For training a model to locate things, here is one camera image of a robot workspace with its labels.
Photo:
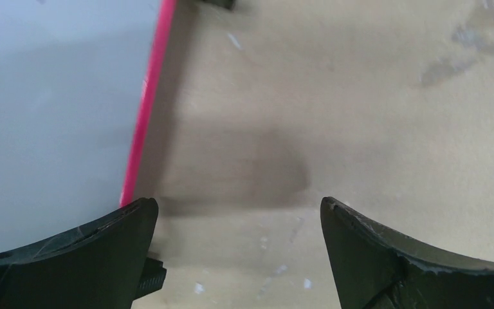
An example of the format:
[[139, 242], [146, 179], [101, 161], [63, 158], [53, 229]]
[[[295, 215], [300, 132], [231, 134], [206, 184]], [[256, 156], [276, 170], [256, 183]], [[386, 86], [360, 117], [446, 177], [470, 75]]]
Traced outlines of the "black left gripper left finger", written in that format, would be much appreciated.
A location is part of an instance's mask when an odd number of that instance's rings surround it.
[[148, 255], [158, 204], [140, 198], [97, 220], [0, 253], [0, 308], [130, 308], [158, 291]]

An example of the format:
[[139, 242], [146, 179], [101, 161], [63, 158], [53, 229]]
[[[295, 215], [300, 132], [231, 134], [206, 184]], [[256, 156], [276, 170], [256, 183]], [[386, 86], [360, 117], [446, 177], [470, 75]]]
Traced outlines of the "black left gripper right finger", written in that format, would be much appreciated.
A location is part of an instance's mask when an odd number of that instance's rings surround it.
[[494, 308], [494, 262], [423, 243], [332, 197], [320, 210], [342, 308]]

